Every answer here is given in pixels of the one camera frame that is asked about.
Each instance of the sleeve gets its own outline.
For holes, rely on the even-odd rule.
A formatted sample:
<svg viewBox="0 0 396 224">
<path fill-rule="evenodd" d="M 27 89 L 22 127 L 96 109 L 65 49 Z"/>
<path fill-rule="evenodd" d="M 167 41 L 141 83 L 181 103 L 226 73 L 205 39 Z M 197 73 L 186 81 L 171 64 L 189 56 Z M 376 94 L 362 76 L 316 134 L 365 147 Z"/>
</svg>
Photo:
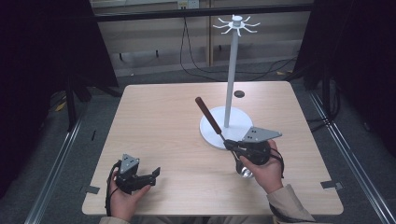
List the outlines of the sleeve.
<svg viewBox="0 0 396 224">
<path fill-rule="evenodd" d="M 274 215 L 283 221 L 315 222 L 315 219 L 303 207 L 291 185 L 267 195 Z"/>
<path fill-rule="evenodd" d="M 129 222 L 117 217 L 102 217 L 99 224 L 130 224 Z"/>
</svg>

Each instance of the round base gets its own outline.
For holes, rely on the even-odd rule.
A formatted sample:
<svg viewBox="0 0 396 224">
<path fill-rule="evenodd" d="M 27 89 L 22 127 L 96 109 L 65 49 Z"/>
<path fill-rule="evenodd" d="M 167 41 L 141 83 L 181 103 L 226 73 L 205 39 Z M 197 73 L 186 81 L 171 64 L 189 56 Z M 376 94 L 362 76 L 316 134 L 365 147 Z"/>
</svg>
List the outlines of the round base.
<svg viewBox="0 0 396 224">
<path fill-rule="evenodd" d="M 225 139 L 241 141 L 248 130 L 253 126 L 250 117 L 242 110 L 231 107 L 229 127 L 224 127 L 225 106 L 215 107 L 210 110 L 216 123 L 221 128 L 221 134 Z M 218 149 L 225 149 L 223 140 L 219 134 L 216 134 L 209 121 L 203 116 L 200 122 L 200 131 L 202 137 L 207 143 Z"/>
</svg>

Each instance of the white stand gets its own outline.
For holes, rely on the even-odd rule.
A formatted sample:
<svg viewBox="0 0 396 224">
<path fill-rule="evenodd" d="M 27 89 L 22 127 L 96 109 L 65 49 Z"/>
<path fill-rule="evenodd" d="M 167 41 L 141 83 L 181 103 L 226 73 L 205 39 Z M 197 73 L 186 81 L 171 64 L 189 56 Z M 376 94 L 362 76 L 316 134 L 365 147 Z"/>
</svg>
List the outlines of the white stand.
<svg viewBox="0 0 396 224">
<path fill-rule="evenodd" d="M 217 124 L 220 124 L 220 121 L 224 120 L 224 111 L 224 106 L 215 107 L 210 110 L 210 113 L 212 114 Z M 242 137 L 244 137 L 248 130 L 253 126 L 253 123 L 251 122 L 250 117 L 244 111 L 236 107 L 231 107 L 230 115 L 230 125 L 228 128 L 219 125 L 219 127 L 221 128 L 221 134 L 226 139 L 241 141 Z M 212 126 L 210 125 L 209 121 L 207 121 L 205 116 L 201 118 L 199 127 L 201 135 L 207 143 L 215 148 L 225 149 L 223 140 L 218 134 L 215 133 L 215 130 L 213 130 Z"/>
<path fill-rule="evenodd" d="M 244 28 L 245 30 L 256 33 L 255 31 L 250 31 L 245 26 L 257 26 L 259 23 L 254 25 L 245 24 L 245 21 L 248 21 L 250 17 L 246 20 L 242 21 L 242 17 L 233 15 L 233 21 L 222 21 L 224 23 L 228 23 L 224 26 L 215 26 L 216 28 L 230 27 L 226 32 L 222 34 L 227 34 L 230 30 L 233 29 L 233 40 L 231 43 L 231 52 L 230 52 L 230 64 L 228 69 L 228 86 L 227 86 L 227 98 L 226 105 L 221 107 L 213 108 L 210 111 L 213 118 L 215 119 L 217 124 L 223 123 L 221 128 L 221 134 L 225 139 L 231 139 L 234 141 L 242 140 L 242 137 L 245 136 L 250 127 L 253 126 L 253 123 L 250 117 L 242 110 L 231 107 L 232 99 L 233 99 L 233 82 L 235 78 L 235 66 L 236 66 L 236 56 L 238 54 L 238 37 L 241 36 L 239 29 Z M 206 117 L 203 116 L 200 122 L 200 131 L 202 137 L 208 142 L 210 145 L 216 148 L 225 149 L 223 144 L 223 140 L 221 137 L 216 134 L 213 130 L 210 123 L 207 121 Z"/>
</svg>

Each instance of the black cable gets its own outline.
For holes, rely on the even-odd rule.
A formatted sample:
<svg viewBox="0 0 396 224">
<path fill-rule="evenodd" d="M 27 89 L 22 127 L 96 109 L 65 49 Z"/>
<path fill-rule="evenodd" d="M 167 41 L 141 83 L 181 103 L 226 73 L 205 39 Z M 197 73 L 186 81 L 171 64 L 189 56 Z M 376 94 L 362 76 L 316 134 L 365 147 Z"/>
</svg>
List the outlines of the black cable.
<svg viewBox="0 0 396 224">
<path fill-rule="evenodd" d="M 311 128 L 311 133 L 323 128 L 326 125 L 329 125 L 330 123 L 332 123 L 335 118 L 337 117 L 339 111 L 341 108 L 341 97 L 340 97 L 340 90 L 339 88 L 336 86 L 335 87 L 335 93 L 334 93 L 334 97 L 332 99 L 332 112 L 330 115 L 328 115 L 326 118 L 320 118 L 320 119 L 308 119 L 307 122 L 311 123 L 311 122 L 317 122 L 317 121 L 323 121 L 322 124 L 320 124 L 317 127 Z"/>
<path fill-rule="evenodd" d="M 66 93 L 64 94 L 64 96 L 61 97 L 61 99 L 57 100 L 54 104 L 52 104 L 49 109 L 52 109 L 54 106 L 58 105 L 60 102 L 62 101 L 66 101 Z"/>
<path fill-rule="evenodd" d="M 54 98 L 55 96 L 61 94 L 62 92 L 64 92 L 64 91 L 57 91 L 57 92 L 53 93 L 53 94 L 51 95 L 50 99 L 52 99 L 52 98 Z"/>
<path fill-rule="evenodd" d="M 180 57 L 180 65 L 181 65 L 181 67 L 183 68 L 183 70 L 184 70 L 187 74 L 192 75 L 192 76 L 205 77 L 205 78 L 208 78 L 208 79 L 211 79 L 211 80 L 214 80 L 214 81 L 219 81 L 219 82 L 221 82 L 222 80 L 218 80 L 218 79 L 215 79 L 215 78 L 212 78 L 212 77 L 206 77 L 206 76 L 191 74 L 190 72 L 188 72 L 188 71 L 184 68 L 184 66 L 183 66 L 183 64 L 182 64 L 182 61 L 181 61 L 181 53 L 182 53 L 182 50 L 183 50 L 184 36 L 185 36 L 185 34 L 187 34 L 187 38 L 188 38 L 188 41 L 189 41 L 190 57 L 191 57 L 191 61 L 192 61 L 192 63 L 194 64 L 195 68 L 197 68 L 198 70 L 200 70 L 200 71 L 202 71 L 202 72 L 205 72 L 205 73 L 228 73 L 228 71 L 207 71 L 207 70 L 204 70 L 204 69 L 202 69 L 202 68 L 200 68 L 200 67 L 198 67 L 198 66 L 196 65 L 195 60 L 194 60 L 193 57 L 192 57 L 191 42 L 190 42 L 190 34 L 189 34 L 189 27 L 187 26 L 186 18 L 184 18 L 184 30 L 183 30 L 183 36 L 182 36 L 181 48 L 180 48 L 180 55 L 179 55 L 179 57 Z M 240 71 L 235 71 L 235 73 L 261 75 L 261 76 L 259 76 L 259 77 L 255 77 L 255 78 L 249 80 L 249 81 L 253 81 L 253 80 L 259 79 L 259 78 L 261 78 L 261 77 L 265 77 L 265 76 L 268 75 L 269 73 L 278 71 L 279 69 L 281 69 L 281 68 L 283 68 L 284 66 L 286 66 L 288 63 L 290 63 L 290 62 L 292 62 L 292 61 L 295 61 L 296 58 L 297 58 L 297 57 L 294 57 L 294 58 L 292 58 L 292 59 L 285 59 L 285 60 L 279 60 L 279 61 L 277 61 L 277 62 L 274 62 L 274 63 L 271 64 L 270 68 L 269 68 L 269 69 L 267 70 L 267 72 L 265 72 L 265 73 L 262 73 L 262 72 L 240 72 Z M 280 63 L 280 62 L 284 62 L 284 61 L 286 61 L 285 64 L 283 64 L 282 66 L 278 67 L 277 69 L 271 70 L 271 69 L 274 67 L 275 64 Z"/>
<path fill-rule="evenodd" d="M 105 205 L 105 209 L 106 209 L 106 214 L 108 217 L 111 217 L 111 209 L 110 209 L 110 199 L 111 196 L 114 194 L 114 192 L 116 192 L 117 189 L 113 190 L 113 192 L 111 192 L 111 194 L 109 194 L 109 190 L 110 190 L 110 183 L 111 183 L 111 176 L 113 176 L 114 170 L 116 169 L 116 167 L 120 167 L 121 165 L 121 161 L 117 161 L 116 164 L 113 165 L 113 167 L 110 170 L 110 174 L 108 175 L 108 179 L 107 179 L 107 188 L 106 188 L 106 205 Z"/>
<path fill-rule="evenodd" d="M 181 47 L 180 47 L 180 54 L 179 54 L 180 65 L 181 65 L 181 67 L 183 68 L 183 70 L 184 70 L 187 74 L 189 74 L 189 75 L 191 75 L 191 76 L 194 76 L 194 77 L 204 77 L 204 78 L 207 78 L 207 79 L 210 79 L 210 80 L 214 80 L 214 81 L 217 81 L 217 82 L 221 82 L 221 80 L 218 80 L 218 79 L 215 79 L 215 78 L 212 78 L 212 77 L 205 77 L 205 76 L 201 76 L 201 75 L 192 74 L 192 73 L 190 73 L 189 71 L 187 71 L 186 68 L 183 66 L 183 62 L 181 61 L 181 54 L 182 54 L 182 51 L 183 51 L 184 34 L 186 34 L 186 31 L 187 31 L 187 36 L 189 37 L 189 31 L 187 30 L 186 18 L 184 18 L 184 29 L 183 29 L 183 36 L 181 37 Z"/>
<path fill-rule="evenodd" d="M 271 150 L 273 150 L 274 152 L 277 153 L 278 156 L 275 156 L 273 154 L 270 154 L 270 157 L 277 159 L 278 161 L 280 161 L 280 165 L 281 165 L 281 173 L 280 173 L 280 177 L 281 178 L 285 178 L 285 176 L 283 176 L 283 171 L 285 170 L 285 162 L 283 162 L 283 157 L 280 154 L 280 152 L 274 148 L 271 148 Z"/>
</svg>

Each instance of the hand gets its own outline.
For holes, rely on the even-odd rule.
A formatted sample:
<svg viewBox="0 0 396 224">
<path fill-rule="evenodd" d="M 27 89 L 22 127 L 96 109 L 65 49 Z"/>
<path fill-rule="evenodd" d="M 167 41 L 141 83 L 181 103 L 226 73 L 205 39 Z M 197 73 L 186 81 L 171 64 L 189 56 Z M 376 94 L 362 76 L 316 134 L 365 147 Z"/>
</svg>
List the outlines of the hand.
<svg viewBox="0 0 396 224">
<path fill-rule="evenodd" d="M 113 175 L 111 176 L 109 190 L 110 194 L 117 189 L 116 181 L 114 180 L 116 174 L 117 171 L 113 172 Z M 147 185 L 139 191 L 136 191 L 132 195 L 124 193 L 122 190 L 117 189 L 110 199 L 111 216 L 120 218 L 127 222 L 131 221 L 132 216 L 136 211 L 137 203 L 150 190 L 150 188 L 151 186 Z"/>
<path fill-rule="evenodd" d="M 271 148 L 277 150 L 274 140 L 268 140 L 268 143 Z M 267 194 L 272 193 L 277 189 L 283 188 L 281 180 L 282 166 L 280 161 L 277 159 L 270 157 L 270 160 L 267 163 L 260 166 L 253 164 L 243 156 L 241 156 L 239 160 L 241 160 L 245 167 L 247 167 L 251 173 L 254 174 L 254 178 L 256 179 L 257 183 L 262 186 Z"/>
</svg>

